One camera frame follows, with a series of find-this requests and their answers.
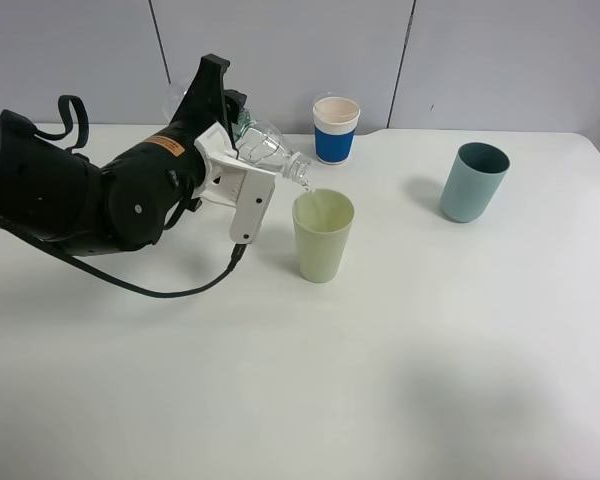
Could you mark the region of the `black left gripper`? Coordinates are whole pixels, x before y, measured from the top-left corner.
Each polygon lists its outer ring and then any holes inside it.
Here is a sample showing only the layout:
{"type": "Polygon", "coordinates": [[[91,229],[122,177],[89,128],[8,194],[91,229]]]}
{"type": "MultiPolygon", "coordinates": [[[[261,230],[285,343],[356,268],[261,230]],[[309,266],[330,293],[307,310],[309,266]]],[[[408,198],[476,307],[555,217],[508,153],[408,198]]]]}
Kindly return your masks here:
{"type": "Polygon", "coordinates": [[[101,245],[156,244],[179,220],[207,176],[196,138],[215,122],[225,129],[231,123],[233,131],[248,123],[247,96],[224,90],[229,66],[215,54],[204,55],[173,123],[101,169],[101,245]]]}

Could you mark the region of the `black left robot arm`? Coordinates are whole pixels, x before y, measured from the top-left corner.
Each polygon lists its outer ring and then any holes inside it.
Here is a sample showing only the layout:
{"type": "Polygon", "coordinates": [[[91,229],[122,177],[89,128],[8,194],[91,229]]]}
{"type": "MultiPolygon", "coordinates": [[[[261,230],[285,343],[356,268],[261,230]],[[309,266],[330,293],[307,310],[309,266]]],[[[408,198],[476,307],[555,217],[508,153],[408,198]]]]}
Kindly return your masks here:
{"type": "Polygon", "coordinates": [[[156,244],[185,211],[199,207],[211,169],[195,140],[214,124],[229,124],[229,66],[214,54],[203,56],[169,124],[102,167],[80,152],[89,120],[79,97],[59,97],[61,133],[2,111],[0,217],[75,256],[156,244]]]}

